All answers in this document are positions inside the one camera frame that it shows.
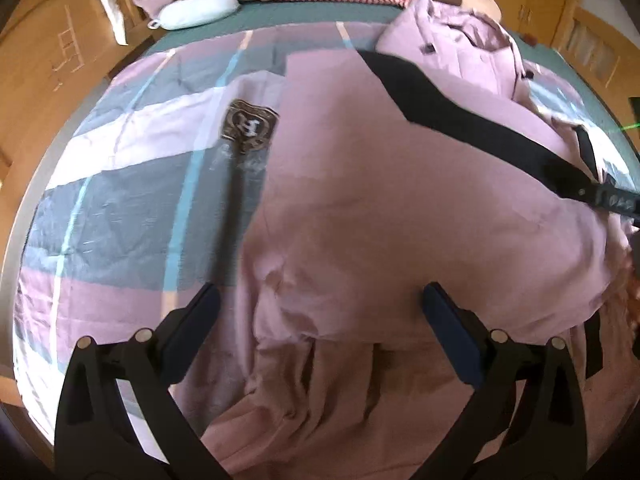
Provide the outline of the pink jacket with black stripes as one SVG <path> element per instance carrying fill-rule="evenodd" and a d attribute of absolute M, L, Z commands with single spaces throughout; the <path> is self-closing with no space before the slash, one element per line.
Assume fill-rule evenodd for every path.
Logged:
<path fill-rule="evenodd" d="M 203 441 L 235 479 L 405 479 L 470 389 L 422 314 L 439 282 L 513 339 L 566 338 L 597 460 L 639 400 L 628 224 L 482 151 L 545 148 L 593 182 L 574 127 L 527 106 L 495 23 L 416 0 L 372 52 L 286 62 L 235 286 L 242 398 Z"/>

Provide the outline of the wooden bed footboard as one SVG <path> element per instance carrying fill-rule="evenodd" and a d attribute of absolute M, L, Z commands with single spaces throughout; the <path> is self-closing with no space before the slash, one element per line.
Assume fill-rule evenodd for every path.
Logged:
<path fill-rule="evenodd" d="M 638 129 L 631 100 L 639 96 L 639 48 L 580 6 L 573 6 L 572 11 L 561 18 L 552 46 L 624 130 Z"/>

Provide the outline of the green bed mat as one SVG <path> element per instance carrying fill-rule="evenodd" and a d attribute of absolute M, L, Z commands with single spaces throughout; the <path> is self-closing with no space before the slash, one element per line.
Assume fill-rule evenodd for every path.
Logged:
<path fill-rule="evenodd" d="M 358 3 L 338 2 L 276 2 L 276 3 L 247 3 L 228 18 L 200 27 L 175 30 L 157 40 L 150 47 L 149 54 L 179 47 L 190 42 L 203 39 L 234 34 L 245 29 L 258 29 L 276 25 L 321 23 L 321 22 L 363 22 L 388 24 L 397 18 L 400 10 L 394 6 L 369 6 Z M 569 82 L 580 94 L 587 113 L 591 119 L 605 131 L 612 140 L 620 154 L 637 156 L 637 149 L 632 144 L 629 125 L 630 120 L 620 124 L 613 113 L 601 102 L 578 76 L 558 52 L 541 44 L 531 47 L 516 36 L 511 34 L 521 55 L 527 61 L 540 64 L 552 70 L 558 76 Z"/>

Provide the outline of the small brown object on bed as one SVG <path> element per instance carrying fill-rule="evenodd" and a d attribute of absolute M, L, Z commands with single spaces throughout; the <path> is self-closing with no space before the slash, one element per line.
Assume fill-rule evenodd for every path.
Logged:
<path fill-rule="evenodd" d="M 537 39 L 529 34 L 526 34 L 523 36 L 523 40 L 526 42 L 526 44 L 529 44 L 530 46 L 536 46 L 537 44 Z"/>

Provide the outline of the plaid pink grey bedsheet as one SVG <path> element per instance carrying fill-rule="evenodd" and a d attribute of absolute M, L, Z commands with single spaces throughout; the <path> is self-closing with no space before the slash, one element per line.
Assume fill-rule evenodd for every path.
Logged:
<path fill-rule="evenodd" d="M 528 108 L 561 122 L 532 101 L 540 73 L 496 25 L 521 57 Z M 262 198 L 286 62 L 310 51 L 372 52 L 388 26 L 244 30 L 145 56 L 112 81 L 47 183 L 17 279 L 14 372 L 47 439 L 80 337 L 109 344 L 156 327 L 208 282 L 220 292 L 220 317 L 171 392 L 203 444 L 239 402 L 236 274 Z"/>

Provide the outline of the light blue small pillow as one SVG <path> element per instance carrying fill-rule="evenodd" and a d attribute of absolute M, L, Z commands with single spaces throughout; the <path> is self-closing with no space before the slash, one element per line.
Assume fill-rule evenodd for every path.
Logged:
<path fill-rule="evenodd" d="M 207 25 L 239 11 L 238 0 L 177 0 L 149 21 L 148 29 L 178 30 Z"/>

